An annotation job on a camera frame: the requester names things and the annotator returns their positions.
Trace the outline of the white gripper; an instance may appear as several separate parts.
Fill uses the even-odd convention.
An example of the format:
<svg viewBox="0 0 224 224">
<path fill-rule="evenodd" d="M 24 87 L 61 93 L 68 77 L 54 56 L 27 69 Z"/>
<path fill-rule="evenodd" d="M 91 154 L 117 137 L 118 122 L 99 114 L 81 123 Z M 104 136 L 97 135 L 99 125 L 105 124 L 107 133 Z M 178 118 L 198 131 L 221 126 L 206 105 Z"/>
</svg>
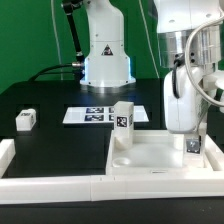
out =
<svg viewBox="0 0 224 224">
<path fill-rule="evenodd" d="M 177 90 L 179 98 L 173 94 L 172 73 L 164 80 L 164 109 L 166 128 L 171 133 L 196 132 L 208 110 L 208 103 L 194 89 L 186 67 L 177 69 Z"/>
</svg>

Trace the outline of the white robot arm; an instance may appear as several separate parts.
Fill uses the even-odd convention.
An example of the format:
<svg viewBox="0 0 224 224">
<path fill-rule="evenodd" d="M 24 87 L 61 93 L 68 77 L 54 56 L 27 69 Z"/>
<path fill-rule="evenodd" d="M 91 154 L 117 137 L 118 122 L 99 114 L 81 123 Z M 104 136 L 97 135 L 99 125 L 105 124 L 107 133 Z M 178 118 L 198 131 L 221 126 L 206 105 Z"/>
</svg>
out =
<svg viewBox="0 0 224 224">
<path fill-rule="evenodd" d="M 160 63 L 165 77 L 166 128 L 194 133 L 208 102 L 190 81 L 201 81 L 204 67 L 219 60 L 219 26 L 206 27 L 221 17 L 219 0 L 153 0 L 158 15 Z M 109 0 L 84 0 L 90 28 L 90 52 L 84 60 L 81 84 L 93 89 L 120 88 L 135 82 L 124 50 L 124 18 Z"/>
</svg>

